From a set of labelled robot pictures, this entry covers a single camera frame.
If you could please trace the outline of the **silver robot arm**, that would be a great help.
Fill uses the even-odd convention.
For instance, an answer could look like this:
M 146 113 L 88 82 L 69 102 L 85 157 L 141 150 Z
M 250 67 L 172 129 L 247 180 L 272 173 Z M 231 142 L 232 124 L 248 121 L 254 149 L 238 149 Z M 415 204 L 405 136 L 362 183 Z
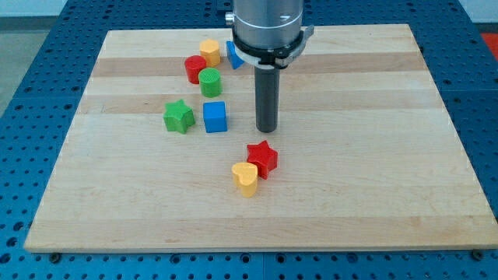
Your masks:
M 263 70 L 287 68 L 314 35 L 302 26 L 303 8 L 303 0 L 233 0 L 225 20 L 237 56 Z

